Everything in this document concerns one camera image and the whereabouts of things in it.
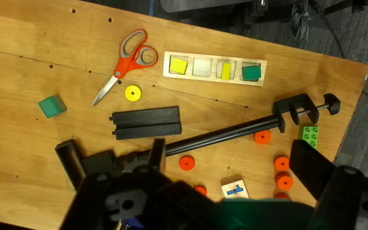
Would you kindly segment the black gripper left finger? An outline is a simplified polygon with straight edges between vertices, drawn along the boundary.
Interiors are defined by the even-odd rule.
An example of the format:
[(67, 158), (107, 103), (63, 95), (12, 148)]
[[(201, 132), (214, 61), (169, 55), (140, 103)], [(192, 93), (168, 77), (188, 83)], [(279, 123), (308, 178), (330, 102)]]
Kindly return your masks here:
[(86, 178), (86, 171), (82, 164), (82, 155), (75, 139), (59, 143), (55, 152), (76, 190), (81, 188)]

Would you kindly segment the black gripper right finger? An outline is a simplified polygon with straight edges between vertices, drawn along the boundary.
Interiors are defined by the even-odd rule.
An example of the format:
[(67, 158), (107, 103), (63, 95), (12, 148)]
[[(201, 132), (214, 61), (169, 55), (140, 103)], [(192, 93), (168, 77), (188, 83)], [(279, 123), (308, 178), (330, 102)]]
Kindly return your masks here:
[(335, 171), (335, 165), (303, 139), (293, 142), (289, 167), (316, 201)]

